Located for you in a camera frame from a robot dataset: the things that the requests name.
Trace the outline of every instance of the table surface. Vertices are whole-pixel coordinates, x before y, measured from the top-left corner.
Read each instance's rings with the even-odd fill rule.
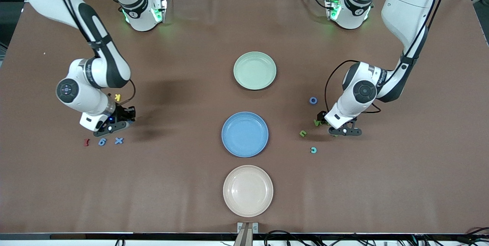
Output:
[[[357,138],[333,138],[313,119],[342,61],[395,66],[402,46],[381,21],[384,0],[352,31],[329,23],[314,0],[171,0],[168,24],[149,32],[131,29],[111,0],[85,1],[131,66],[137,121],[97,145],[54,94],[70,62],[91,50],[77,30],[26,5],[0,70],[1,232],[233,232],[243,220],[293,232],[489,225],[489,142],[478,130],[489,126],[489,49],[470,0],[443,0],[403,95],[361,115]],[[249,51],[277,65],[262,91],[232,75]],[[347,69],[330,83],[331,104]],[[105,91],[125,99],[131,86]],[[232,156],[220,138],[241,111],[269,126],[252,158]],[[245,164],[274,182],[255,218],[238,217],[222,197],[227,174]]]

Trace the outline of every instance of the dark floor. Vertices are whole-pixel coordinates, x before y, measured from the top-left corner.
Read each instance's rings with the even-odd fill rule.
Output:
[[[10,43],[22,7],[23,2],[0,0],[0,43],[6,46]],[[474,4],[474,8],[484,34],[489,36],[489,5],[486,5],[483,2],[477,2]],[[0,66],[2,65],[2,58],[4,55],[5,52],[0,48]]]

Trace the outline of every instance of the black strap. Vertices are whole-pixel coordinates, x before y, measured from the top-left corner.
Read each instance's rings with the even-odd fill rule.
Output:
[[[88,44],[92,49],[99,49],[103,46],[106,46],[111,41],[112,41],[112,37],[110,36],[110,34],[107,34],[107,36],[103,37],[98,41],[89,41]]]

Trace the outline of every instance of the plastic number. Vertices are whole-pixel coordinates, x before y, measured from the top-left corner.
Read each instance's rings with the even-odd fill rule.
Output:
[[[103,145],[105,145],[105,142],[107,142],[107,139],[102,138],[102,139],[100,139],[100,141],[98,141],[98,145],[103,146]]]

